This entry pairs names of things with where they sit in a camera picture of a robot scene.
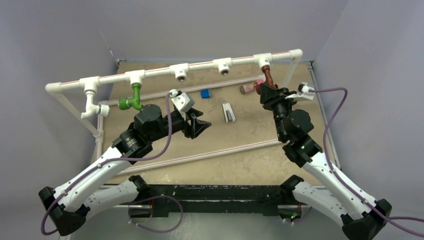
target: black base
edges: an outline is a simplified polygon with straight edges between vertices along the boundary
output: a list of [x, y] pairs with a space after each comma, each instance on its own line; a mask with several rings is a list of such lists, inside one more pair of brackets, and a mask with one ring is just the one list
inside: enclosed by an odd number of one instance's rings
[[[278, 185], [151, 184], [149, 187], [150, 196], [163, 194], [178, 200], [184, 213], [256, 213], [287, 218], [290, 215], [282, 215], [278, 206], [299, 204]], [[169, 213], [179, 212], [180, 208], [172, 200], [154, 200], [152, 217], [168, 217]]]

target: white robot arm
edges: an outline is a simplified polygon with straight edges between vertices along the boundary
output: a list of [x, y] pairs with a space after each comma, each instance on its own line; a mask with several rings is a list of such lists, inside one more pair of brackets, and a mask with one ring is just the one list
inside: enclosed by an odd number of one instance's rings
[[130, 177], [120, 185], [97, 190], [137, 160], [153, 159], [141, 158], [153, 150], [154, 141], [170, 137], [169, 131], [181, 131], [185, 137], [194, 139], [212, 125], [197, 118], [203, 113], [192, 108], [194, 100], [186, 93], [173, 89], [169, 96], [174, 103], [173, 112], [162, 117], [159, 106], [144, 106], [128, 129], [89, 167], [70, 181], [56, 188], [45, 187], [38, 193], [60, 235], [73, 233], [103, 210], [142, 197], [145, 182], [141, 177]]
[[[275, 89], [264, 83], [259, 87], [260, 103], [264, 109], [271, 110], [274, 114], [278, 140], [282, 143], [289, 142], [283, 147], [287, 157], [326, 187], [326, 190], [318, 190], [293, 175], [280, 186], [282, 197], [310, 205], [330, 217], [342, 227], [350, 240], [372, 239], [386, 222], [368, 205], [385, 216], [390, 214], [392, 206], [384, 199], [376, 200], [337, 167], [332, 166], [321, 147], [310, 138], [308, 132], [313, 129], [313, 125], [309, 114], [303, 110], [291, 109], [295, 104], [293, 98], [297, 98], [294, 95], [308, 98], [309, 87], [301, 84], [296, 92], [289, 92], [287, 88]], [[39, 192], [60, 235], [73, 233], [87, 219], [108, 208], [151, 197], [146, 194], [149, 186], [140, 176], [132, 176], [124, 183], [106, 190], [97, 190], [114, 175], [134, 164], [136, 158], [149, 153], [152, 142], [166, 137], [168, 123], [172, 124], [172, 133], [182, 131], [186, 137], [192, 139], [211, 126], [209, 122], [197, 119], [202, 113], [192, 108], [194, 101], [186, 93], [171, 90], [170, 96], [175, 106], [175, 111], [168, 113], [171, 122], [162, 117], [158, 106], [146, 105], [134, 117], [128, 130], [87, 169], [61, 186], [54, 189], [45, 187]], [[360, 200], [341, 184], [335, 173], [350, 188], [360, 193], [364, 200]]]

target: white wall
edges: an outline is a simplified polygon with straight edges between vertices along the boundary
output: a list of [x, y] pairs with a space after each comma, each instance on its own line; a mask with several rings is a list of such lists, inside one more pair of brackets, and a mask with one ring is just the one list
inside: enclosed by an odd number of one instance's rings
[[[89, 16], [81, 0], [0, 3], [0, 239], [46, 239], [38, 191], [72, 178], [93, 154], [90, 133], [44, 90], [116, 69]], [[99, 98], [107, 95], [102, 88]]]
[[116, 58], [196, 61], [296, 48], [313, 60], [348, 1], [87, 2]]
[[[350, 0], [314, 65], [321, 89], [349, 91], [331, 128], [344, 172], [392, 216], [424, 217], [423, 13], [420, 0]], [[322, 97], [330, 116], [342, 93]], [[375, 239], [418, 238], [387, 226]]]

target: pvc tee fitting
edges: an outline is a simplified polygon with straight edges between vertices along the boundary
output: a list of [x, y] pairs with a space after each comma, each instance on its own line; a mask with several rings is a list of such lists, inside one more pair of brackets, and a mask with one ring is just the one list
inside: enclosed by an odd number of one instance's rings
[[140, 89], [142, 85], [139, 83], [132, 84], [132, 97], [124, 97], [118, 100], [118, 107], [121, 110], [128, 110], [134, 108], [135, 110], [141, 111], [143, 105], [140, 104]]

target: tan table surface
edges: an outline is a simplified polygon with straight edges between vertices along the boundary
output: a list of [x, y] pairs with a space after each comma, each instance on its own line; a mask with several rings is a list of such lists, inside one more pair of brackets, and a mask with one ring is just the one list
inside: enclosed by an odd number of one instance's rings
[[[122, 62], [117, 73], [163, 68], [169, 65], [169, 63]], [[287, 69], [287, 64], [271, 66], [271, 74], [277, 84], [281, 84]], [[170, 75], [148, 78], [142, 82], [141, 95], [248, 78], [261, 74], [256, 64], [233, 66], [230, 70], [228, 76], [220, 76], [216, 69], [190, 72], [184, 82], [179, 82]], [[289, 89], [296, 89], [300, 82], [312, 82], [306, 65], [297, 67]], [[204, 115], [199, 119], [211, 122], [212, 126], [196, 139], [187, 139], [181, 132], [175, 133], [167, 152], [161, 157], [149, 161], [149, 163], [277, 138], [273, 114], [271, 111], [264, 110], [259, 104], [259, 95], [256, 93], [242, 95], [239, 91], [239, 85], [211, 89], [210, 92], [211, 98], [209, 99], [202, 99], [199, 92], [189, 94], [195, 100], [194, 108], [204, 112]], [[110, 99], [116, 100], [131, 95], [132, 89], [129, 82], [119, 82], [114, 84]], [[225, 122], [223, 103], [231, 104], [236, 118], [235, 122]], [[156, 104], [162, 109], [162, 115], [166, 115], [164, 97], [146, 100], [142, 104]], [[325, 126], [317, 99], [298, 102], [293, 109], [297, 108], [310, 114], [315, 128], [309, 134], [322, 146], [322, 134]], [[111, 145], [121, 132], [127, 129], [128, 125], [134, 120], [135, 114], [137, 114], [137, 111], [132, 108], [122, 111], [117, 106], [111, 106], [110, 115], [104, 118], [103, 151]], [[160, 152], [166, 140], [166, 138], [163, 138], [154, 142], [153, 152], [147, 156]], [[279, 144], [262, 147], [144, 172], [120, 175], [114, 177], [108, 183], [122, 183], [128, 177], [138, 174], [149, 184], [279, 185], [291, 175], [296, 174], [312, 185], [320, 185], [320, 182], [313, 176], [288, 160], [282, 146], [282, 144]], [[142, 164], [145, 164], [145, 162], [137, 162], [135, 165]]]

